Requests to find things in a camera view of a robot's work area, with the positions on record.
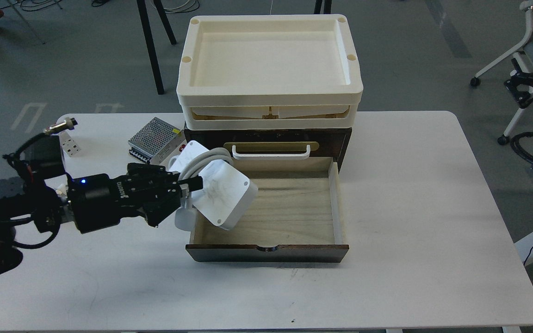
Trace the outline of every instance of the white drawer handle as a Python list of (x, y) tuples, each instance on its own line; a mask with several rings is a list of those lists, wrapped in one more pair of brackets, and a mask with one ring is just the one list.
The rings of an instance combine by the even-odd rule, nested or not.
[(305, 153), (301, 154), (240, 154), (236, 146), (231, 146), (231, 154), (236, 160), (305, 160), (310, 157), (310, 146), (305, 146)]

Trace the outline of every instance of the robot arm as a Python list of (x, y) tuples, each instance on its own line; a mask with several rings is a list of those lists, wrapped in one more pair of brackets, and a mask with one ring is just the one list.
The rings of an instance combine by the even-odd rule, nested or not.
[[(59, 138), (53, 134), (71, 130), (77, 122), (47, 127), (4, 158), (18, 173), (0, 179), (0, 274), (17, 267), (22, 249), (42, 248), (57, 236), (61, 223), (74, 221), (82, 234), (120, 223), (123, 217), (141, 216), (156, 227), (180, 207), (180, 199), (203, 188), (201, 177), (178, 180), (179, 173), (164, 166), (130, 163), (127, 174), (110, 179), (105, 173), (73, 179), (65, 172)], [(67, 196), (45, 184), (46, 179), (66, 175)], [(15, 226), (34, 222), (39, 232), (51, 232), (40, 244), (15, 240)]]

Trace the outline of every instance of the gray floor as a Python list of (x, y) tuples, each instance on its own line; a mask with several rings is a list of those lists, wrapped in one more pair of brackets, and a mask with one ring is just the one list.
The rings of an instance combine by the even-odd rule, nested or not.
[[(179, 3), (165, 0), (165, 6)], [(198, 11), (171, 15), (170, 20), (183, 42), (187, 23), (195, 15), (311, 13), (313, 4), (275, 0), (271, 8), (271, 0), (201, 0)], [(45, 45), (10, 9), (0, 21), (0, 155), (70, 112), (180, 112), (175, 87), (183, 43), (169, 44), (152, 8), (165, 95), (155, 91), (134, 1), (111, 0), (92, 8), (89, 1), (66, 0), (62, 6), (63, 10), (53, 6), (23, 13)], [(518, 2), (337, 0), (333, 12), (347, 16), (360, 58), (365, 89), (359, 109), (456, 114), (512, 239), (531, 232), (533, 170), (509, 146), (495, 141), (516, 110), (503, 88), (512, 67), (508, 61), (501, 63), (482, 77), (480, 87), (468, 86), (478, 69), (521, 39), (524, 17)], [(527, 130), (533, 131), (533, 105), (515, 132)], [(0, 178), (11, 176), (0, 158)], [(527, 272), (533, 282), (533, 265)], [(533, 327), (522, 331), (533, 333)]]

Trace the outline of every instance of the black stand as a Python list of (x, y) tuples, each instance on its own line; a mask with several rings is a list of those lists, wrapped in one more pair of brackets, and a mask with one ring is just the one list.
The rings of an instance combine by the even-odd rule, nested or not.
[[(163, 4), (161, 4), (161, 0), (154, 0), (154, 6), (157, 9), (157, 15), (159, 15), (161, 19), (163, 28), (166, 30), (170, 44), (175, 45), (177, 43), (176, 37), (174, 37), (174, 32), (172, 31), (170, 22), (167, 20), (167, 15), (163, 10)], [(137, 0), (137, 8), (139, 9), (139, 17), (141, 18), (141, 26), (143, 28), (143, 35), (145, 36), (145, 44), (148, 47), (149, 62), (152, 65), (152, 72), (154, 72), (157, 94), (163, 95), (166, 91), (163, 89), (163, 82), (161, 81), (161, 72), (159, 71), (159, 63), (157, 62), (154, 36), (152, 36), (152, 29), (149, 25), (148, 9), (145, 6), (145, 0)]]
[[(314, 7), (314, 13), (320, 13), (322, 10), (322, 0), (316, 0), (316, 6)], [(330, 13), (332, 10), (332, 0), (324, 0), (324, 12)]]

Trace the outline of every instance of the white chair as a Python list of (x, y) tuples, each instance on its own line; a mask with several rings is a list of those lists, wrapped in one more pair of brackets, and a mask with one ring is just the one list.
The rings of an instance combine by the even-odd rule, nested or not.
[(497, 59), (495, 59), (494, 61), (486, 65), (483, 69), (479, 70), (476, 74), (474, 74), (474, 77), (470, 80), (471, 86), (480, 85), (480, 76), (482, 74), (486, 73), (487, 70), (493, 68), (495, 65), (505, 60), (510, 55), (514, 54), (514, 52), (519, 51), (530, 40), (530, 37), (533, 32), (533, 0), (523, 1), (520, 4), (520, 10), (525, 12), (526, 30), (524, 38), (522, 38), (522, 40), (520, 40), (520, 42), (514, 45), (511, 49), (505, 51), (504, 54), (500, 55)]

